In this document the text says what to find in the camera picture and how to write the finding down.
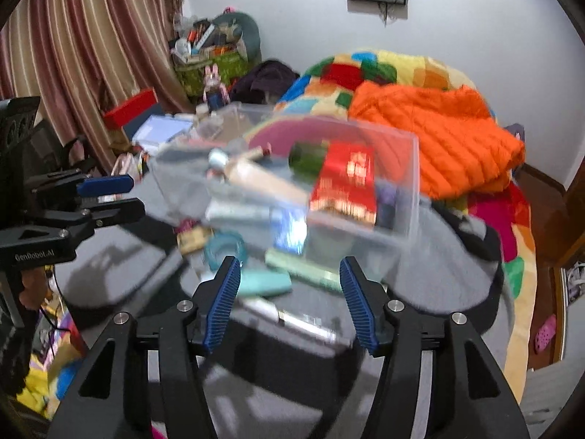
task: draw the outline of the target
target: basket of clutter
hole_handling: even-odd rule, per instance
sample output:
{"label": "basket of clutter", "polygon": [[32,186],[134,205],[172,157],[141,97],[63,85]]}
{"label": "basket of clutter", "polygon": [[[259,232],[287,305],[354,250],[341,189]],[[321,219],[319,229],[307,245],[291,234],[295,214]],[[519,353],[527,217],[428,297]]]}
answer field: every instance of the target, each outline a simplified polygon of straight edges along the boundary
{"label": "basket of clutter", "polygon": [[203,96],[207,67],[216,66],[221,83],[229,87],[261,59],[258,25],[246,13],[225,12],[212,21],[198,20],[183,34],[171,53],[189,98]]}

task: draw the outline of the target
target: screw head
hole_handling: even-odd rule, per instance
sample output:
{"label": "screw head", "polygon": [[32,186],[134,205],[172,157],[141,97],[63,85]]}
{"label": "screw head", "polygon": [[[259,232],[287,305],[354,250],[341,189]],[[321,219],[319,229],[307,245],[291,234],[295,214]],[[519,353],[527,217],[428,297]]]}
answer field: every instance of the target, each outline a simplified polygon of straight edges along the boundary
{"label": "screw head", "polygon": [[453,315],[451,315],[451,320],[453,320],[453,322],[455,322],[457,325],[465,325],[467,323],[467,317],[461,312],[455,312]]}
{"label": "screw head", "polygon": [[400,300],[391,300],[387,305],[392,312],[402,312],[404,310],[404,304]]}
{"label": "screw head", "polygon": [[113,316],[113,322],[116,325],[124,325],[130,319],[130,315],[126,312],[120,312]]}
{"label": "screw head", "polygon": [[179,312],[189,312],[189,310],[191,310],[192,308],[193,302],[191,302],[190,300],[181,300],[177,304],[177,310],[179,310]]}

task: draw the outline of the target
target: green bottle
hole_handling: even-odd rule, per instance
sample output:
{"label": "green bottle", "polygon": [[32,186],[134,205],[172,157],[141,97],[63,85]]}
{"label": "green bottle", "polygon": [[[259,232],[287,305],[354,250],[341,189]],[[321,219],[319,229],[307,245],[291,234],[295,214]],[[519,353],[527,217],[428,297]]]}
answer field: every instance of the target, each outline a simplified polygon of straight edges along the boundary
{"label": "green bottle", "polygon": [[328,143],[295,142],[288,154],[288,166],[293,173],[302,178],[315,180],[327,156]]}

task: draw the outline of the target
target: white wall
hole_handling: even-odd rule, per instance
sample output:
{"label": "white wall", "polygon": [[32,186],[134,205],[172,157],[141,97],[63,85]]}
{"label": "white wall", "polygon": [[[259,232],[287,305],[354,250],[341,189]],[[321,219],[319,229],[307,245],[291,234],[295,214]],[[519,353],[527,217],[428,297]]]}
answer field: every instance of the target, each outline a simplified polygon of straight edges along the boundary
{"label": "white wall", "polygon": [[585,46],[556,0],[408,0],[387,27],[371,3],[188,0],[252,15],[264,58],[300,72],[358,48],[428,55],[467,73],[502,125],[526,128],[527,161],[570,184],[585,151]]}

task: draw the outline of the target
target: human hand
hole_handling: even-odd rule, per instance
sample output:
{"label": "human hand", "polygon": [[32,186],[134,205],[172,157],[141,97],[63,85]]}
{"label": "human hand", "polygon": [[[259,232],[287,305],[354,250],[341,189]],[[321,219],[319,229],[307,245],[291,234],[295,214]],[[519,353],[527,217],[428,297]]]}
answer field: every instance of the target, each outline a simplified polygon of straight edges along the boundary
{"label": "human hand", "polygon": [[20,303],[28,310],[38,310],[47,294],[45,269],[37,267],[22,271],[22,285],[24,290],[18,296]]}

